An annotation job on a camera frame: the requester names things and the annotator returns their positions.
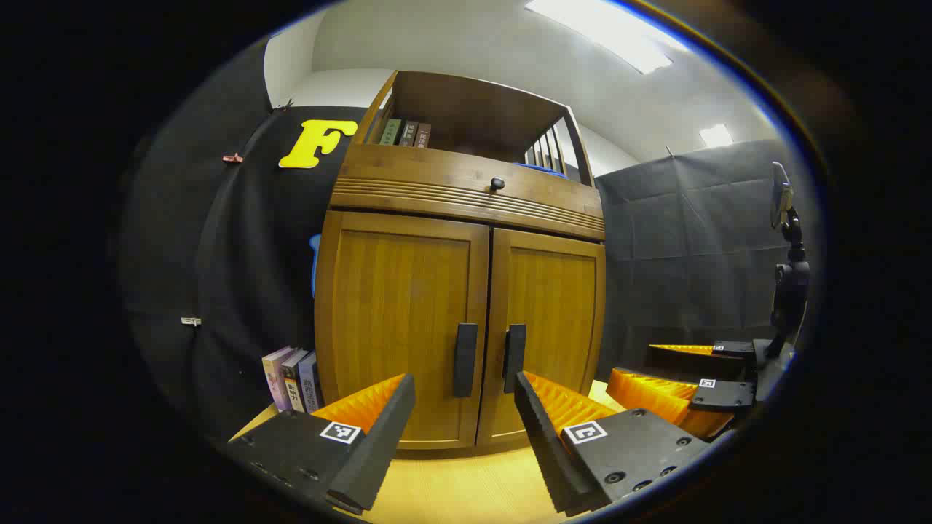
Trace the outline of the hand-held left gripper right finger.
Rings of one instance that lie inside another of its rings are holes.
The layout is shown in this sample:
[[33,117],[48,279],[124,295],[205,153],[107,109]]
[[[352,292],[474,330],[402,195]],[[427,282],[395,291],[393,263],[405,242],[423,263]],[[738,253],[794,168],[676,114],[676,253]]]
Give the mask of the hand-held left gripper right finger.
[[652,411],[616,412],[527,371],[515,404],[557,513],[628,504],[692,468],[709,443]]

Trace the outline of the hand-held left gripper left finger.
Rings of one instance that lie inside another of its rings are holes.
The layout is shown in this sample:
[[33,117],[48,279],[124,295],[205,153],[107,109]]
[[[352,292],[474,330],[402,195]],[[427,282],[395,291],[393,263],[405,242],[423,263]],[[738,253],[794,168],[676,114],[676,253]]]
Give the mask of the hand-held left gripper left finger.
[[226,453],[304,507],[372,509],[415,405],[415,378],[384,379],[307,414],[280,412]]

